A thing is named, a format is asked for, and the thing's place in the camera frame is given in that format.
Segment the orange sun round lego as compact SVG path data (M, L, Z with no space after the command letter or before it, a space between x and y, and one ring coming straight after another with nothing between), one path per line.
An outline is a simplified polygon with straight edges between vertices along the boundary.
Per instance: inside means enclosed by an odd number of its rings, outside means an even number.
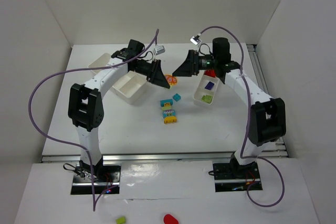
M178 83L177 77L174 77L172 75L167 74L165 75L165 78L170 86L175 86Z

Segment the purple lego piece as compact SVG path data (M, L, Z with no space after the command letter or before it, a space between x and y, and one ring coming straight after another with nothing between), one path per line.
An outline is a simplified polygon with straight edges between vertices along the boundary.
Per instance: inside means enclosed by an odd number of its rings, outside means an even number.
M214 85L213 82L208 82L204 89L211 91Z

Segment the teal square lego brick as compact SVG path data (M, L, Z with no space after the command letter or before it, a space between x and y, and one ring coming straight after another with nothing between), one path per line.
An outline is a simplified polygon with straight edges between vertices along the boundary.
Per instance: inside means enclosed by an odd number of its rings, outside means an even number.
M178 102L180 99L181 99L181 96L178 93L176 93L175 95L173 95L173 100L174 101Z

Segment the light green lego brick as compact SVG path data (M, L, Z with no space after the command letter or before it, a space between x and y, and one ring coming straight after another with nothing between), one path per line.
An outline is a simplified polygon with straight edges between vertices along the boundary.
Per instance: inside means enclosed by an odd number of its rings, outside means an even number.
M205 102L207 102L207 103L211 103L212 99L213 99L213 97L211 95L206 95L205 96Z

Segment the teal flower lego brick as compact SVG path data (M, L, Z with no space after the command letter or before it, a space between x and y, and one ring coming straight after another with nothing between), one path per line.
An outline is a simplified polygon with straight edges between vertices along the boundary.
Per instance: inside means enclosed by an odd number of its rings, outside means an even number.
M163 110L162 114L163 114L163 118L176 116L176 112L173 109Z

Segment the red lego brick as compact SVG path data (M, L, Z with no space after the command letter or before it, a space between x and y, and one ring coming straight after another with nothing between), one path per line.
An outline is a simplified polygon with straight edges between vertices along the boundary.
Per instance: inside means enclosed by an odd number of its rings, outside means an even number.
M209 76L209 77L212 77L212 78L216 78L216 74L215 74L215 71L214 71L214 70L206 70L206 71L204 72L204 75Z

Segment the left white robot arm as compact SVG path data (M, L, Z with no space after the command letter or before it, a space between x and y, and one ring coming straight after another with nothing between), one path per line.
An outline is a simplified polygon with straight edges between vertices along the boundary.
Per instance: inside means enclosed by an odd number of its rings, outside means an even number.
M93 176L103 174L98 127L104 118L103 98L106 93L129 72L144 76L153 85L170 87L162 71L161 60L145 60L141 57L145 52L143 43L131 39L127 47L109 55L106 65L94 77L83 84L75 83L70 88L68 117L83 147L80 167Z

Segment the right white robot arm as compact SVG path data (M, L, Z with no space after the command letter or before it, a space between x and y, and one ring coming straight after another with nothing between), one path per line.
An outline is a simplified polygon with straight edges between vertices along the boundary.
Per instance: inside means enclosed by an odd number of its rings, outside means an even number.
M185 61L173 72L175 77L191 77L201 70L214 70L216 77L230 87L248 109L244 140L230 158L230 171L239 176L248 172L267 143L275 142L286 133L285 103L263 92L233 61L228 39L214 38L212 52L201 55L189 50Z

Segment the right white divided container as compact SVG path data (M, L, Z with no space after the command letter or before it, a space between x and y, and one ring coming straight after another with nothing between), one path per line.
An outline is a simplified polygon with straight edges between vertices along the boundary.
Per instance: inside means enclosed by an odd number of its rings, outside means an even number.
M208 82L213 82L215 84L211 91L204 89ZM197 86L197 89L193 95L194 104L197 106L205 107L205 108L211 108L214 102L214 98L215 98L218 86L219 86L219 79L217 77L212 78L212 77L209 77L203 74ZM202 101L202 97L206 95L211 95L213 97L211 103Z

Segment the white divided container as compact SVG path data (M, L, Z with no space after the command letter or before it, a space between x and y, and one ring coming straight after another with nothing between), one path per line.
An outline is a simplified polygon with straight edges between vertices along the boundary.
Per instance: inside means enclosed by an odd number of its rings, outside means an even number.
M108 64L111 55L105 53L88 65L88 68L102 67ZM140 98L147 89L146 78L134 71L129 71L127 74L117 80L110 88L110 91L115 93L120 99L128 104L133 104Z
M204 89L208 82L213 82L215 84L211 91ZM205 107L205 108L211 108L214 102L214 98L215 98L218 86L219 86L219 79L217 77L212 78L212 77L209 77L203 74L197 86L197 89L193 95L194 104L197 106ZM202 101L202 97L206 95L211 95L213 97L211 103Z

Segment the green lego on foreground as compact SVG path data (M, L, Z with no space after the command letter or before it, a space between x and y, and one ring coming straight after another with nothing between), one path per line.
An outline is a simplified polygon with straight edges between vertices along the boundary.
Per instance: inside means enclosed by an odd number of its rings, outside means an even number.
M119 218L116 219L116 224L126 224L127 220L125 216L121 216Z

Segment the aluminium rail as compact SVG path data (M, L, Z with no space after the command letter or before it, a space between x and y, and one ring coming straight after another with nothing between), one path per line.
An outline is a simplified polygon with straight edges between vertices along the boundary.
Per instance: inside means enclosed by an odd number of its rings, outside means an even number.
M215 159L230 159L233 152L205 152L205 153L168 153L168 154L120 154L104 155L104 165L116 165L124 162L170 162L170 161L202 161ZM58 155L41 158L41 163L77 163L78 155Z
M252 109L249 137L245 146L246 156L287 156L282 137L286 133L285 103L272 98L266 85L256 53L256 45L247 45L250 60L257 79L257 88L249 84Z

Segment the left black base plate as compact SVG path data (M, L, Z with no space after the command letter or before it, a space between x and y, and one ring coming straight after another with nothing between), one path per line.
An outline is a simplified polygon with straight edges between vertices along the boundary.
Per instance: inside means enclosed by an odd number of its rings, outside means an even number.
M74 173L71 185L71 195L90 195L91 191L91 174L77 165L76 169L71 169ZM105 194L120 193L120 165L108 165L103 168L102 175L93 176L95 194L99 195L105 190Z

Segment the aluminium rail right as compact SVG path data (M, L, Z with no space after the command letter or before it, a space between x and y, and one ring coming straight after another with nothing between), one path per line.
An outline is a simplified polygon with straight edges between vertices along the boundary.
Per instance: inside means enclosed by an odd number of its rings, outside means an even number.
M245 146L246 156L287 156L282 137L286 133L285 103L272 98L266 85L256 53L256 45L247 45L250 60L257 79L257 88L249 84L252 109L249 137Z

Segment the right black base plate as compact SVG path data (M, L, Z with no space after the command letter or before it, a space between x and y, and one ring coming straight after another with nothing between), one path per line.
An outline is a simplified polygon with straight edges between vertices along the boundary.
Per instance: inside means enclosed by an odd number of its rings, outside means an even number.
M234 171L229 163L214 163L213 169L208 172L214 178L215 191L234 192L262 190L262 183L257 163L253 162L240 171Z

